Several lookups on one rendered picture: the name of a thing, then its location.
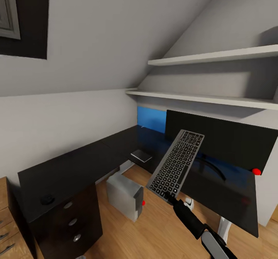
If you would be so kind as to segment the mouse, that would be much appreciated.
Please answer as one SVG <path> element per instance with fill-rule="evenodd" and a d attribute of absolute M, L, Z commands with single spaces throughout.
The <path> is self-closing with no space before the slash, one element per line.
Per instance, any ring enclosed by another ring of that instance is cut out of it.
<path fill-rule="evenodd" d="M 54 195 L 45 194 L 40 198 L 40 202 L 43 204 L 47 204 L 47 203 L 51 202 L 53 200 L 53 198 L 54 198 Z"/>

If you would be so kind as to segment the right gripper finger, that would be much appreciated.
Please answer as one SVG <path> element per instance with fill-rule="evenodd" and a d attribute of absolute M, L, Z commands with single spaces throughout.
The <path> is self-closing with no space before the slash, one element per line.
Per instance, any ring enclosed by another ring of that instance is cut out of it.
<path fill-rule="evenodd" d="M 173 206 L 178 202 L 172 195 L 170 195 L 168 192 L 165 193 L 168 199 L 171 201 Z"/>

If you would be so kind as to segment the monitor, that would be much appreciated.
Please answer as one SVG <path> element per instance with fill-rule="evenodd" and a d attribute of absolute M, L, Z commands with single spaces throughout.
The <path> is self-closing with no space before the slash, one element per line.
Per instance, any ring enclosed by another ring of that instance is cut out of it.
<path fill-rule="evenodd" d="M 198 150 L 200 159 L 224 174 L 206 161 L 206 155 L 234 166 L 262 175 L 268 158 L 278 137 L 278 129 L 233 122 L 186 112 L 167 110 L 164 139 L 173 142 L 180 130 L 204 135 Z"/>

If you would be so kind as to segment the notebook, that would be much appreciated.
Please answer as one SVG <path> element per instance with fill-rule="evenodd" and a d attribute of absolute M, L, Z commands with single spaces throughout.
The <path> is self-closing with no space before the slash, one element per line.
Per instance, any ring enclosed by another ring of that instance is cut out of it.
<path fill-rule="evenodd" d="M 133 155 L 134 157 L 138 158 L 139 160 L 141 160 L 142 162 L 146 162 L 148 161 L 150 158 L 152 158 L 151 156 L 149 156 L 148 154 L 142 152 L 141 150 L 136 150 L 134 152 L 131 153 L 131 155 Z"/>

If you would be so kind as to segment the keyboard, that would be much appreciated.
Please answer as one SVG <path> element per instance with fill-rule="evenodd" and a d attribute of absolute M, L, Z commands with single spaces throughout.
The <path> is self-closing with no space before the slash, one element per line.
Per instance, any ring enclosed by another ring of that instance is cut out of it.
<path fill-rule="evenodd" d="M 202 134 L 181 129 L 146 188 L 173 205 L 165 193 L 177 198 L 204 137 Z"/>

